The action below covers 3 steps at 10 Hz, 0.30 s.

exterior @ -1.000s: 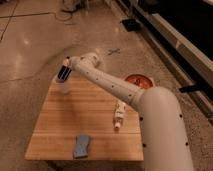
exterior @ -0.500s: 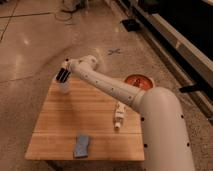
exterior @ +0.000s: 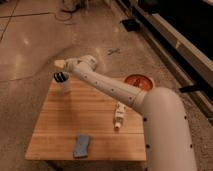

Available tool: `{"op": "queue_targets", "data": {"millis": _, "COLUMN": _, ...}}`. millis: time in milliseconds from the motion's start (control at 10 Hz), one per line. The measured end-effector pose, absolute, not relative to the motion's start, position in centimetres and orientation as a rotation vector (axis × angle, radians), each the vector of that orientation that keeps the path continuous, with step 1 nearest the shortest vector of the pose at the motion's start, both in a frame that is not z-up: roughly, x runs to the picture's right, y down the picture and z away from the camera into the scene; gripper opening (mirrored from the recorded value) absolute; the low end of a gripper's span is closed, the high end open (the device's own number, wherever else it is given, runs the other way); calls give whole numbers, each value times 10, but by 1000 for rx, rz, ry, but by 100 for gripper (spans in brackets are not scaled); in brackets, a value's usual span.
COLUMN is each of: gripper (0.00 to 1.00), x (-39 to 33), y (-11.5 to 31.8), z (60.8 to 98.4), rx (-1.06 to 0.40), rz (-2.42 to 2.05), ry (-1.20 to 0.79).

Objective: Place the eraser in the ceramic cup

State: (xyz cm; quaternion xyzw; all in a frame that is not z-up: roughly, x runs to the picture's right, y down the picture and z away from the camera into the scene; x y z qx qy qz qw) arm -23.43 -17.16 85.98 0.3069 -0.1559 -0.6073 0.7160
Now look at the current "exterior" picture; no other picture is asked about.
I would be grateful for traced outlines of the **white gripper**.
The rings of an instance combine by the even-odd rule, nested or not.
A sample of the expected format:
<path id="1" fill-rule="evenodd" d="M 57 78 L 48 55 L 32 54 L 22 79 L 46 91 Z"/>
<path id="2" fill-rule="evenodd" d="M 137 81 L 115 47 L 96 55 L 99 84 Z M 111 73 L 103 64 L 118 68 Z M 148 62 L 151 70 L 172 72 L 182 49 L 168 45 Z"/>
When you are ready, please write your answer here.
<path id="1" fill-rule="evenodd" d="M 87 69 L 87 63 L 81 58 L 69 58 L 65 60 L 55 60 L 54 65 L 59 68 L 65 68 L 66 71 Z"/>

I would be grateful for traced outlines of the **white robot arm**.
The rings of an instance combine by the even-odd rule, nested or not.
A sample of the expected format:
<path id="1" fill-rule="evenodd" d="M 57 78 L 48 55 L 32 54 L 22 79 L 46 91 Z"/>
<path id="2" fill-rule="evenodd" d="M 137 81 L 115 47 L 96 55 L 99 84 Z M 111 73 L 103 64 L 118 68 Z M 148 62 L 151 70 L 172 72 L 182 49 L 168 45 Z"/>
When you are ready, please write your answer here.
<path id="1" fill-rule="evenodd" d="M 186 110 L 171 89 L 150 91 L 112 79 L 95 71 L 91 55 L 55 60 L 54 65 L 72 73 L 142 116 L 148 171 L 197 171 Z"/>

